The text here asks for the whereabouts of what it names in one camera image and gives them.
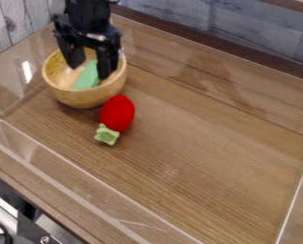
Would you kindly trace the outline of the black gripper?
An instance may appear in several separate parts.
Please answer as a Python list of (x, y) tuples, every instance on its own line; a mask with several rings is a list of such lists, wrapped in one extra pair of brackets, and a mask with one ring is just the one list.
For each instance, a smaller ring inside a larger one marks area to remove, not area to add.
[(82, 46), (96, 48), (99, 79), (119, 67), (122, 33), (111, 24), (111, 6), (120, 0), (66, 0), (63, 13), (52, 16), (55, 37), (68, 66), (86, 61)]

